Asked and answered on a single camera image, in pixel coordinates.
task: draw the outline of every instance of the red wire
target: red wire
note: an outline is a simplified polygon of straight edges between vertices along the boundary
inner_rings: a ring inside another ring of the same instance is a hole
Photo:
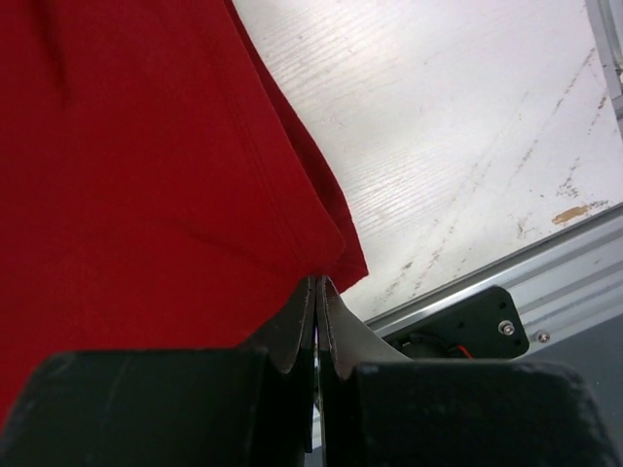
[[[457,345],[457,349],[460,350],[461,352],[463,352],[463,355],[465,355],[467,358],[471,358],[472,360],[474,359],[472,354],[469,353],[469,351],[465,347],[463,347],[462,345]]]

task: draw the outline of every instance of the black plastic bracket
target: black plastic bracket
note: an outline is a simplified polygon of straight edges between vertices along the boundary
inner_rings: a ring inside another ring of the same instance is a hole
[[[509,360],[530,348],[513,299],[501,287],[475,294],[385,339],[410,356],[424,353],[411,346],[425,345],[428,353],[434,346],[441,353],[445,345],[447,355],[433,355],[437,358],[467,356]]]
[[[518,319],[500,289],[483,298],[422,322],[418,332],[443,334],[452,324],[449,341],[473,344],[477,355],[491,348],[510,355],[521,345],[508,346],[501,334],[498,347],[463,339],[464,329]],[[482,303],[489,313],[479,311]],[[302,467],[311,447],[314,330],[329,467],[621,465],[572,371],[412,361],[358,320],[326,277],[302,281],[237,349],[50,358],[16,402],[0,464]]]

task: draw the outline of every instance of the red cloth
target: red cloth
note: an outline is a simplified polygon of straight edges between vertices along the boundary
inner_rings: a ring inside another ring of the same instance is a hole
[[[0,418],[53,352],[235,345],[300,278],[366,273],[344,196],[231,3],[11,2]]]

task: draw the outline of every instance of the white wooden panel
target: white wooden panel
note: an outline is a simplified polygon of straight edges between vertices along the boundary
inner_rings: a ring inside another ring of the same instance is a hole
[[[237,0],[336,173],[368,319],[623,200],[582,0]]]

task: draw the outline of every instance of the metal edge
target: metal edge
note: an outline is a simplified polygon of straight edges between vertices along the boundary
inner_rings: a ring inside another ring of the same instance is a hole
[[[616,100],[623,93],[619,79],[619,63],[617,62],[617,56],[619,59],[621,56],[621,44],[616,27],[619,18],[623,18],[621,8],[616,5],[616,2],[610,0],[586,0],[586,13],[595,36],[605,83],[616,112],[620,109]]]
[[[566,339],[623,313],[623,205],[547,237],[366,324],[387,338],[494,285],[503,287],[513,297],[531,338],[530,351],[535,351],[535,344],[542,347]]]

